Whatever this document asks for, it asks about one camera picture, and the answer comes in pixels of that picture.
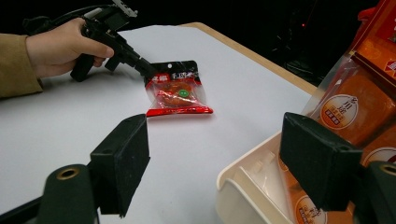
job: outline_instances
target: orange package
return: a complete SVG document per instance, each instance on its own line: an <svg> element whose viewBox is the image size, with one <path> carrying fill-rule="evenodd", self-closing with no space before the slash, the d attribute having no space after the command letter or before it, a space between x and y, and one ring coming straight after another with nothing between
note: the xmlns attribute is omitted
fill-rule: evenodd
<svg viewBox="0 0 396 224"><path fill-rule="evenodd" d="M396 162L396 123L363 149L361 164L367 166L371 161Z"/></svg>
<svg viewBox="0 0 396 224"><path fill-rule="evenodd" d="M364 67L354 66L318 107L318 122L360 147L395 115L396 103Z"/></svg>
<svg viewBox="0 0 396 224"><path fill-rule="evenodd" d="M396 79L396 2L380 1L355 50L391 79Z"/></svg>
<svg viewBox="0 0 396 224"><path fill-rule="evenodd" d="M288 166L278 157L279 170L281 172L283 184L288 193L288 205L290 217L294 218L296 224L307 223L332 223L332 224L352 224L353 206L349 206L344 212L325 212L317 209L312 200L300 186L297 179L289 170Z"/></svg>

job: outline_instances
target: white container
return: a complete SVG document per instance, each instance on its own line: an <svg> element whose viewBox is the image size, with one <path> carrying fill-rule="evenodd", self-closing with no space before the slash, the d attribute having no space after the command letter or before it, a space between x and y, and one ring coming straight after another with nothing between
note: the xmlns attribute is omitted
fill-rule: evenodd
<svg viewBox="0 0 396 224"><path fill-rule="evenodd" d="M220 172L216 210L225 224L293 223L277 163L280 136L274 134Z"/></svg>

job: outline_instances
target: red snack bag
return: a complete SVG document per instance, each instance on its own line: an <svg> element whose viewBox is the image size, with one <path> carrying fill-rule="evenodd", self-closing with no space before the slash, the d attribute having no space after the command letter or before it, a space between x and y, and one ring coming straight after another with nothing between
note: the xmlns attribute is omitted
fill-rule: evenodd
<svg viewBox="0 0 396 224"><path fill-rule="evenodd" d="M145 78L152 105L147 117L170 114L211 114L195 61L153 63L159 73Z"/></svg>

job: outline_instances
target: white table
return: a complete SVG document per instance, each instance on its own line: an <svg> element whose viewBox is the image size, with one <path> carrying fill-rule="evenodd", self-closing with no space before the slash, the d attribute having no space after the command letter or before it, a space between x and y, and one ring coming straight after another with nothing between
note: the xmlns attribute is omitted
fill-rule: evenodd
<svg viewBox="0 0 396 224"><path fill-rule="evenodd" d="M211 115L148 118L151 160L125 218L102 224L221 223L219 172L300 113L310 94L190 27L149 26L120 32L151 63L195 60ZM150 107L143 78L120 64L91 78L44 80L39 94L0 101L0 214L42 195L47 176L90 153L123 119Z"/></svg>

